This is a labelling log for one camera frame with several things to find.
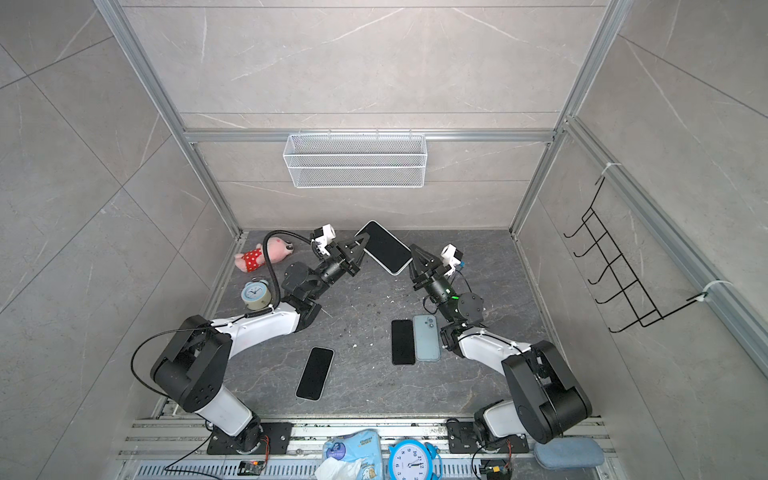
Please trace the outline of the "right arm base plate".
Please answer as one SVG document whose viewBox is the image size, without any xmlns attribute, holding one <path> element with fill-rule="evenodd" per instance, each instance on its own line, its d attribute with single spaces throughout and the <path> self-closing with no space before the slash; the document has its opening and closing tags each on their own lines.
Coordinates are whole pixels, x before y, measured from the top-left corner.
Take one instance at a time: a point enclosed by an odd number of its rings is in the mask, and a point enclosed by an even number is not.
<svg viewBox="0 0 768 480">
<path fill-rule="evenodd" d="M 445 427 L 451 453 L 473 453 L 480 447 L 490 452 L 501 450 L 512 454 L 530 451 L 524 433 L 496 435 L 480 420 L 460 421 L 457 418 L 449 418 L 445 422 Z"/>
</svg>

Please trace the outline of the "phone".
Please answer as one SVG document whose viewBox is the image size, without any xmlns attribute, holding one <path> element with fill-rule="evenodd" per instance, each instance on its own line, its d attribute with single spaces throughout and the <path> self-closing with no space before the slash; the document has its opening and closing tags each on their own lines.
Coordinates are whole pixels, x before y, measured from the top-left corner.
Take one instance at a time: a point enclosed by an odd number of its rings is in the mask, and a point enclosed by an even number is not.
<svg viewBox="0 0 768 480">
<path fill-rule="evenodd" d="M 412 261 L 411 250 L 375 220 L 366 223 L 357 235 L 368 234 L 365 252 L 390 275 L 399 275 Z"/>
<path fill-rule="evenodd" d="M 393 365 L 415 364 L 415 341 L 412 320 L 398 319 L 391 322 L 391 354 Z"/>
<path fill-rule="evenodd" d="M 331 349 L 311 349 L 295 392 L 298 398 L 310 401 L 321 398 L 333 359 L 334 351 Z"/>
</svg>

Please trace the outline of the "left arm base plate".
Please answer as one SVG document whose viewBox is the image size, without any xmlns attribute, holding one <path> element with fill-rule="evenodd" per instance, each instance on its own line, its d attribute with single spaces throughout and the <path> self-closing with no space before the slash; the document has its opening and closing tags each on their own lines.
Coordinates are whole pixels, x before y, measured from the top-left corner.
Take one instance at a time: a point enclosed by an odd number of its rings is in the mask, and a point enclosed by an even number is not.
<svg viewBox="0 0 768 480">
<path fill-rule="evenodd" d="M 291 438 L 293 424 L 289 422 L 249 424 L 239 435 L 229 436 L 218 427 L 213 428 L 206 453 L 208 455 L 265 455 L 285 454 Z"/>
</svg>

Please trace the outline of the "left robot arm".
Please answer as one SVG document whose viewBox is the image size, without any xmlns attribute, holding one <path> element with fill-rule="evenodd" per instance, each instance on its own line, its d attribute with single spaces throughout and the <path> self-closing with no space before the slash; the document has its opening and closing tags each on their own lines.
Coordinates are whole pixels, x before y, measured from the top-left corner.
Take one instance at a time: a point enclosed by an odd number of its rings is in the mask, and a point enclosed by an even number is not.
<svg viewBox="0 0 768 480">
<path fill-rule="evenodd" d="M 315 230 L 310 239 L 285 230 L 271 231 L 265 239 L 274 235 L 309 244 L 320 263 L 311 268 L 294 262 L 279 280 L 267 260 L 272 299 L 266 307 L 219 320 L 187 318 L 150 370 L 151 380 L 167 397 L 212 424 L 213 435 L 239 454 L 250 454 L 263 443 L 262 428 L 258 415 L 223 385 L 229 360 L 262 342 L 309 327 L 321 311 L 320 296 L 344 275 L 359 272 L 370 239 L 360 233 L 337 240 L 329 225 Z"/>
</svg>

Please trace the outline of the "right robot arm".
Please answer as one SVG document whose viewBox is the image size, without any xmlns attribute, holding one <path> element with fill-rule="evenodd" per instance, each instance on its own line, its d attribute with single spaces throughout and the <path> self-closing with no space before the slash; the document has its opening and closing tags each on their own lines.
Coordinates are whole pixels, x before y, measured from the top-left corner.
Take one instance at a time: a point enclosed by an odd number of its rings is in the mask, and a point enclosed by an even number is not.
<svg viewBox="0 0 768 480">
<path fill-rule="evenodd" d="M 445 320 L 439 328 L 442 347 L 506 379 L 511 398 L 474 414 L 474 434 L 481 445 L 495 448 L 502 440 L 519 434 L 546 444 L 592 415 L 590 399 L 552 342 L 530 344 L 490 332 L 482 324 L 482 297 L 455 292 L 449 278 L 462 257 L 455 246 L 447 245 L 439 256 L 415 244 L 409 249 L 414 289 L 424 290 Z"/>
</svg>

